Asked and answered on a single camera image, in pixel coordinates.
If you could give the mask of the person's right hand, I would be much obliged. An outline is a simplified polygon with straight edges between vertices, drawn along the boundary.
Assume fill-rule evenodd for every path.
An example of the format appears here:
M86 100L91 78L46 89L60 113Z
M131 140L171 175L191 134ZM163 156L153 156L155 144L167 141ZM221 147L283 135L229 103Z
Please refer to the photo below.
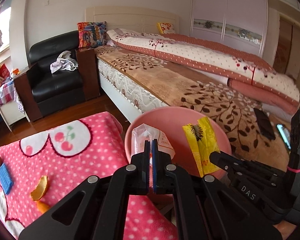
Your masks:
M291 224L285 220L281 221L279 224L274 225L274 227L281 233L283 240L286 240L296 229L296 225Z

